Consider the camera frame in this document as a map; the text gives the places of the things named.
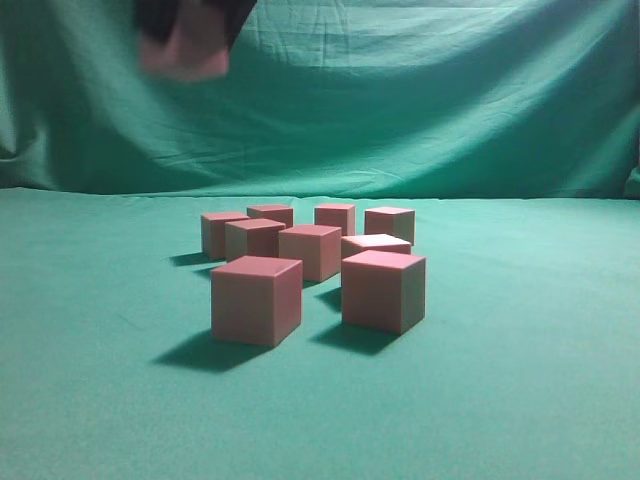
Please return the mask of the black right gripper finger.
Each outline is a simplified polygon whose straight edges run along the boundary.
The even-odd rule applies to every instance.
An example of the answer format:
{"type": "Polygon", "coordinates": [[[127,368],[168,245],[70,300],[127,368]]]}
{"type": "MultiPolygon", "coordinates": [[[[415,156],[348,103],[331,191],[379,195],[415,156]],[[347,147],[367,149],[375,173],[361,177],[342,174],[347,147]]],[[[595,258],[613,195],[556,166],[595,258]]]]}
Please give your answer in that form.
{"type": "Polygon", "coordinates": [[[179,6],[179,0],[136,0],[136,30],[154,41],[167,41],[177,20],[179,6]]]}
{"type": "Polygon", "coordinates": [[[223,14],[226,46],[231,50],[257,1],[203,0],[203,3],[206,6],[217,8],[223,14]]]}

